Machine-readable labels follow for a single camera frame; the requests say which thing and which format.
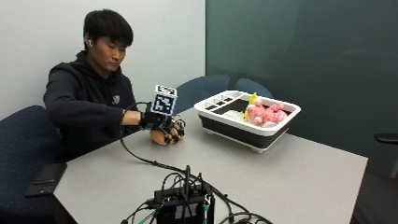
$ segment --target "black hair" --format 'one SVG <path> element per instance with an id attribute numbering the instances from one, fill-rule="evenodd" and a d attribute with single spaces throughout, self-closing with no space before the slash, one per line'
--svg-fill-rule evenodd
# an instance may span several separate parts
<path id="1" fill-rule="evenodd" d="M 83 36 L 89 34 L 95 43 L 99 37 L 109 37 L 126 46 L 133 43 L 133 30 L 123 17 L 110 9 L 91 11 L 85 16 Z"/>

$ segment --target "yellow object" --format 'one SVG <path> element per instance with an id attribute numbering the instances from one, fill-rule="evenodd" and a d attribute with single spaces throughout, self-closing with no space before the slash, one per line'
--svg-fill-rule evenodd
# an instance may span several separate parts
<path id="1" fill-rule="evenodd" d="M 150 130 L 150 139 L 159 145 L 170 145 L 177 143 L 182 138 L 182 135 L 178 133 L 178 127 L 174 126 L 169 133 L 163 133 L 158 130 Z"/>
<path id="2" fill-rule="evenodd" d="M 255 93 L 252 93 L 252 95 L 250 96 L 250 98 L 248 98 L 248 104 L 247 105 L 251 105 L 252 104 L 252 101 L 254 101 L 254 99 L 256 98 L 256 92 Z M 244 114 L 243 114 L 243 118 L 246 119 L 247 118 L 247 109 L 244 110 Z"/>

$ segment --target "hoodie logo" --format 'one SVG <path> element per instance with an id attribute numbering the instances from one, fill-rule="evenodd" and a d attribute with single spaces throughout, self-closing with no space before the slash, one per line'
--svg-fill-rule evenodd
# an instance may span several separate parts
<path id="1" fill-rule="evenodd" d="M 113 102 L 111 104 L 115 105 L 121 101 L 119 95 L 113 96 Z"/>

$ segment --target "white wall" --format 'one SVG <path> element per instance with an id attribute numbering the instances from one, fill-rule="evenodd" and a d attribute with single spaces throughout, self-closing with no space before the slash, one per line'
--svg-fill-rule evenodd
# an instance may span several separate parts
<path id="1" fill-rule="evenodd" d="M 83 48 L 85 14 L 115 10 L 134 42 L 123 74 L 135 98 L 150 101 L 154 86 L 175 88 L 205 74 L 203 0 L 0 0 L 0 119 L 42 105 L 47 71 Z"/>

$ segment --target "sleeve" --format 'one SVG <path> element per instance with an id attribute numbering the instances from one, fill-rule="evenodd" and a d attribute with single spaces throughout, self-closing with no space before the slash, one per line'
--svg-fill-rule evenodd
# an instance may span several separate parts
<path id="1" fill-rule="evenodd" d="M 43 102 L 55 126 L 105 127 L 119 123 L 123 110 L 77 99 L 81 91 L 78 79 L 66 71 L 47 76 Z"/>
<path id="2" fill-rule="evenodd" d="M 123 78 L 125 78 L 125 83 L 127 84 L 127 88 L 126 88 L 126 92 L 125 92 L 125 94 L 129 96 L 127 97 L 127 105 L 133 105 L 137 102 L 135 102 L 131 84 L 130 84 L 129 78 L 127 77 L 123 77 Z M 133 105 L 129 110 L 138 111 L 137 105 Z M 138 125 L 126 125 L 126 126 L 123 126 L 123 136 L 127 136 L 131 133 L 138 132 L 139 130 L 141 130 L 141 128 Z"/>

